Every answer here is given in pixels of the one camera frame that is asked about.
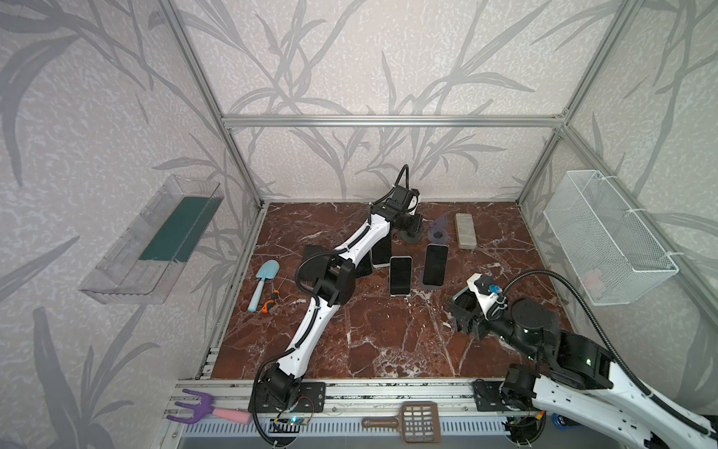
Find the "grey angled phone stand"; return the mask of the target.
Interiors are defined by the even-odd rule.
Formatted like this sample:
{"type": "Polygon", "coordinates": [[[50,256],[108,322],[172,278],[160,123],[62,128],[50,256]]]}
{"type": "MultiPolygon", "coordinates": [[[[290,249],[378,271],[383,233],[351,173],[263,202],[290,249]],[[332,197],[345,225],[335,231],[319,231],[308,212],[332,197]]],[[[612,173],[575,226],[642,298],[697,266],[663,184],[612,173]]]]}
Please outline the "grey angled phone stand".
{"type": "Polygon", "coordinates": [[[410,215],[404,226],[399,230],[399,237],[407,244],[417,244],[423,239],[424,225],[420,214],[410,215]]]}

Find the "dark grey round phone stand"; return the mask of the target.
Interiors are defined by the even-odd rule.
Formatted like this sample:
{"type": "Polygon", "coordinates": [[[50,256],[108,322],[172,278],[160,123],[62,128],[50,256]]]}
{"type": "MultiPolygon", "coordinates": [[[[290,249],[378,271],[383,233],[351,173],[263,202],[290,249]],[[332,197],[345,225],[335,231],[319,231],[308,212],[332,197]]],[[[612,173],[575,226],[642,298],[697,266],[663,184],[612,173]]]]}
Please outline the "dark grey round phone stand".
{"type": "Polygon", "coordinates": [[[427,232],[428,240],[433,244],[445,245],[449,241],[448,232],[446,230],[448,219],[445,215],[441,215],[434,220],[427,232]]]}

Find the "black phone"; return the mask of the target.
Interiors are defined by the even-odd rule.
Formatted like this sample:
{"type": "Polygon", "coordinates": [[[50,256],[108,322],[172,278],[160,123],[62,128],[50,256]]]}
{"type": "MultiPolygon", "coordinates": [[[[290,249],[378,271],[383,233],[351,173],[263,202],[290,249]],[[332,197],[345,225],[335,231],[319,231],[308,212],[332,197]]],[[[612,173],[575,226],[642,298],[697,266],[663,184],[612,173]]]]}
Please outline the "black phone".
{"type": "Polygon", "coordinates": [[[306,246],[299,269],[300,278],[310,280],[324,275],[327,263],[333,254],[333,250],[319,245],[306,246]]]}
{"type": "Polygon", "coordinates": [[[355,276],[356,278],[363,278],[372,275],[372,272],[371,254],[366,253],[356,266],[355,276]]]}
{"type": "Polygon", "coordinates": [[[372,267],[375,269],[389,267],[392,255],[392,235],[387,234],[371,249],[370,259],[372,267]]]}

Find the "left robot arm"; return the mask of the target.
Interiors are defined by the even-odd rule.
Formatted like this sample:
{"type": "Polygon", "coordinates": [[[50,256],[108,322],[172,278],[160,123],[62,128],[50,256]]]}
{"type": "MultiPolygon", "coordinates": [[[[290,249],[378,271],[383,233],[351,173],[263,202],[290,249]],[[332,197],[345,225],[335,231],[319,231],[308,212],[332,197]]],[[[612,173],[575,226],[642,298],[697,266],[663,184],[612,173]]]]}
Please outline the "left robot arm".
{"type": "Polygon", "coordinates": [[[281,411],[299,401],[301,383],[315,347],[332,317],[355,292],[358,264],[393,230],[418,230],[419,203],[418,190],[394,186],[390,193],[370,204],[368,218],[347,241],[332,250],[317,252],[300,264],[295,285],[310,297],[309,307],[286,350],[258,369],[252,383],[251,413],[260,412],[264,396],[281,411]]]}

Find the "purple edged phone right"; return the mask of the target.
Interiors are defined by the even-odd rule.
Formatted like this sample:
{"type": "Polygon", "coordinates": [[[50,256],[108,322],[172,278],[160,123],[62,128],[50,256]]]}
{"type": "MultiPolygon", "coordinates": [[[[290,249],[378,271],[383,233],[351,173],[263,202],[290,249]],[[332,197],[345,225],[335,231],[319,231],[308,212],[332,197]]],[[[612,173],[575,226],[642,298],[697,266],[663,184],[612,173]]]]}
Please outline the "purple edged phone right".
{"type": "Polygon", "coordinates": [[[422,278],[424,286],[432,288],[443,286],[448,254],[449,247],[446,245],[430,244],[426,247],[426,260],[424,260],[422,278]]]}

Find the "white framed phone centre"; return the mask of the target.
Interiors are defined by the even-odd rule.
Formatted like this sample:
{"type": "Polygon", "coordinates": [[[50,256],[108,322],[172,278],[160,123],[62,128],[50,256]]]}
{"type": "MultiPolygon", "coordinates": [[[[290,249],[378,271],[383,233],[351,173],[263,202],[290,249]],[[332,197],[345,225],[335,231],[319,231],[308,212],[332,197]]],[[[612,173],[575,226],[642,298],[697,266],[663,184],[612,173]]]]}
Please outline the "white framed phone centre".
{"type": "Polygon", "coordinates": [[[391,297],[406,297],[411,293],[412,258],[393,256],[390,260],[389,291],[391,297]]]}

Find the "grey rectangular block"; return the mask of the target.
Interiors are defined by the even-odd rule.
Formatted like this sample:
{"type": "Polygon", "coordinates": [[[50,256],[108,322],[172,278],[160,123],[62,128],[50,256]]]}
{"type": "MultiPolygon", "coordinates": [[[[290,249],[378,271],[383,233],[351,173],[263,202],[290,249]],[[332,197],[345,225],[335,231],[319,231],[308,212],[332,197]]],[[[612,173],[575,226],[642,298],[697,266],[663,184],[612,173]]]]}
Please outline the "grey rectangular block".
{"type": "Polygon", "coordinates": [[[456,240],[458,247],[462,250],[477,248],[477,236],[473,217],[469,213],[456,213],[454,217],[456,240]]]}

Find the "light blue toy shovel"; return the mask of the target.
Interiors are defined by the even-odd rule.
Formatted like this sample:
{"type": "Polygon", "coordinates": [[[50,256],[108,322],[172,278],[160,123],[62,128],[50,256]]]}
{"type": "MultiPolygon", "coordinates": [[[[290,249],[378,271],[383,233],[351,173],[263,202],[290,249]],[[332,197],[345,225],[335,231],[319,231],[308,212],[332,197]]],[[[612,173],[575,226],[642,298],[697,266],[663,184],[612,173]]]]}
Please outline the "light blue toy shovel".
{"type": "Polygon", "coordinates": [[[258,284],[254,290],[254,294],[252,295],[251,302],[248,306],[249,312],[257,311],[266,281],[273,280],[278,274],[279,269],[280,263],[277,260],[269,260],[260,267],[259,271],[257,271],[256,279],[258,280],[258,284]]]}

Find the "blue black device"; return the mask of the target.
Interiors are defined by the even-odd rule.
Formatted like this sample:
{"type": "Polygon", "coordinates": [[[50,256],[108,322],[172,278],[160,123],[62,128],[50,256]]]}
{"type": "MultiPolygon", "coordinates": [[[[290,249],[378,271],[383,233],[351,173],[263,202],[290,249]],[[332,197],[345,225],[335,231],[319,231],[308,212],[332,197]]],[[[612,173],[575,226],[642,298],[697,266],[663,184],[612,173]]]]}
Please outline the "blue black device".
{"type": "Polygon", "coordinates": [[[572,421],[563,415],[557,415],[556,413],[552,415],[553,424],[559,429],[559,430],[568,430],[569,428],[573,427],[572,421]]]}

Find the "green circuit board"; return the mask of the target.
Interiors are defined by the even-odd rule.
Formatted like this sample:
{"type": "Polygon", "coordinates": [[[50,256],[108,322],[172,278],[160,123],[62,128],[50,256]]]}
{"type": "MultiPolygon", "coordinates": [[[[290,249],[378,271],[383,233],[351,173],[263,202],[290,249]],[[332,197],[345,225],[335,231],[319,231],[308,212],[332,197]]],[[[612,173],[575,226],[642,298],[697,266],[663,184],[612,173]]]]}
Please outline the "green circuit board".
{"type": "Polygon", "coordinates": [[[289,418],[277,417],[272,421],[272,426],[277,432],[297,431],[300,427],[308,426],[312,422],[310,417],[292,416],[289,418]]]}

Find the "purple pink toy rake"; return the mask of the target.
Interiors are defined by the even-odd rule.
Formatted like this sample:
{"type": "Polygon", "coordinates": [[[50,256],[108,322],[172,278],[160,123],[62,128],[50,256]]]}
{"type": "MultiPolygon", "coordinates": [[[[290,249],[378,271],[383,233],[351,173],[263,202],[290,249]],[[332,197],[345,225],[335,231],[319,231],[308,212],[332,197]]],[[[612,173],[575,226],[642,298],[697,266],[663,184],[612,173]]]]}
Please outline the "purple pink toy rake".
{"type": "Polygon", "coordinates": [[[189,404],[180,401],[176,401],[175,405],[190,410],[192,415],[190,417],[180,417],[175,415],[168,415],[167,420],[185,424],[194,425],[204,419],[206,416],[216,416],[226,421],[238,423],[241,425],[248,425],[252,422],[252,414],[239,410],[229,410],[223,408],[217,408],[213,405],[213,396],[209,393],[195,391],[192,389],[184,388],[183,393],[192,395],[199,399],[197,404],[189,404]]]}

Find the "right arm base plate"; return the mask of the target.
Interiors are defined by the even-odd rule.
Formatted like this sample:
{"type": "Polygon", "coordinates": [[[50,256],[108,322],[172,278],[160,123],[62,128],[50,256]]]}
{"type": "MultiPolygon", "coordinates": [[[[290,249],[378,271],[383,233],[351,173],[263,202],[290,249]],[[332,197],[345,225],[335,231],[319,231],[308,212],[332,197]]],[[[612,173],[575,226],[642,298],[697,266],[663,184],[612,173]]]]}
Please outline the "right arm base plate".
{"type": "Polygon", "coordinates": [[[478,412],[504,412],[506,404],[501,396],[501,381],[476,379],[471,383],[472,395],[478,412]]]}

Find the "orange handled screwdriver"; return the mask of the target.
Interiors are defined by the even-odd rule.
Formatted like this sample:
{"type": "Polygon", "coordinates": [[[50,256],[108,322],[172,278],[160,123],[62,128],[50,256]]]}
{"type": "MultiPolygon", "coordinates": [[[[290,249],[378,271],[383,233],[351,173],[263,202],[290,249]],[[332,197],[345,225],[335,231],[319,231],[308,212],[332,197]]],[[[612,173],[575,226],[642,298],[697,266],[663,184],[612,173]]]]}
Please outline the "orange handled screwdriver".
{"type": "Polygon", "coordinates": [[[278,299],[280,298],[280,291],[273,289],[269,299],[263,304],[261,313],[269,314],[272,309],[276,306],[278,299]]]}

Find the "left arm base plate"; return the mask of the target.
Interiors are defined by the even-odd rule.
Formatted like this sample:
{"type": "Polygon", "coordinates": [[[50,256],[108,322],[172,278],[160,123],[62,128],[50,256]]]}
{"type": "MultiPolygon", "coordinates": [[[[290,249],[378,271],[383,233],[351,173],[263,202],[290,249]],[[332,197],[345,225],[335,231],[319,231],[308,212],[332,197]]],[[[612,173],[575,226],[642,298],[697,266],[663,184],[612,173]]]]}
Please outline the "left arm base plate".
{"type": "MultiPolygon", "coordinates": [[[[325,408],[327,384],[322,382],[302,382],[299,392],[295,394],[297,400],[289,408],[293,413],[321,413],[325,408]]],[[[256,413],[270,413],[286,411],[283,402],[271,396],[269,384],[260,382],[256,388],[254,398],[250,399],[248,410],[256,413]]]]}

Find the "clear plastic wall shelf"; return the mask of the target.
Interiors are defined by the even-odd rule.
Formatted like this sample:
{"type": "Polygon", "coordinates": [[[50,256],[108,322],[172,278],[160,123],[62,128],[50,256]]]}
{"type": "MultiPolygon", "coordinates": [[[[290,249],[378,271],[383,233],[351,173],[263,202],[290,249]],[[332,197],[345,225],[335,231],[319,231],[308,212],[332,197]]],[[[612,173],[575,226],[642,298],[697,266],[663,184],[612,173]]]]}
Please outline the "clear plastic wall shelf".
{"type": "Polygon", "coordinates": [[[106,305],[166,302],[223,201],[218,181],[169,176],[80,292],[106,305]]]}

